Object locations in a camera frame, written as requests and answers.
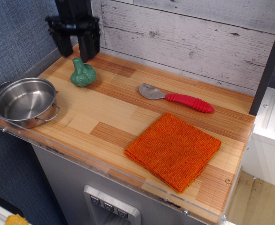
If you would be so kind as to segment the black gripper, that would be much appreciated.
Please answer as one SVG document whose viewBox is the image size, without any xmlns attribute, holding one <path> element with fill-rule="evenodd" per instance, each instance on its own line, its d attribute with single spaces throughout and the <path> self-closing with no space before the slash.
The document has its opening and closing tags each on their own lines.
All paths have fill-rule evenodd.
<svg viewBox="0 0 275 225">
<path fill-rule="evenodd" d="M 86 16 L 76 20 L 61 19 L 59 16 L 47 16 L 49 31 L 62 56 L 72 54 L 70 36 L 78 36 L 82 61 L 93 59 L 100 51 L 99 18 Z"/>
</svg>

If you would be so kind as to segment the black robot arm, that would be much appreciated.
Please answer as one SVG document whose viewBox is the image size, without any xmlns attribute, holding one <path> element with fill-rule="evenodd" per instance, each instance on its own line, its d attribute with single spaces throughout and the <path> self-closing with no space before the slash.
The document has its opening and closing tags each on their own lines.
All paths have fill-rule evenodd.
<svg viewBox="0 0 275 225">
<path fill-rule="evenodd" d="M 61 55 L 73 53 L 70 40 L 76 36 L 83 62 L 93 59 L 100 51 L 99 18 L 92 15 L 89 0 L 57 0 L 58 15 L 46 17 L 49 32 Z"/>
</svg>

